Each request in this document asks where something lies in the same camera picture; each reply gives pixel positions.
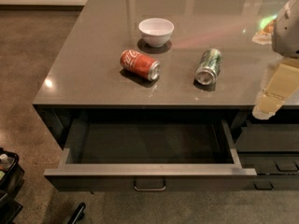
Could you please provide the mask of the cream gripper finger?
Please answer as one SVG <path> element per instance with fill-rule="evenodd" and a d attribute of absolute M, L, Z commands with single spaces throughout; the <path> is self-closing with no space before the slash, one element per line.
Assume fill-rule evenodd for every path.
<path fill-rule="evenodd" d="M 269 64 L 261 81 L 252 110 L 254 118 L 267 120 L 275 116 L 285 102 L 299 89 L 299 61 L 283 59 Z"/>

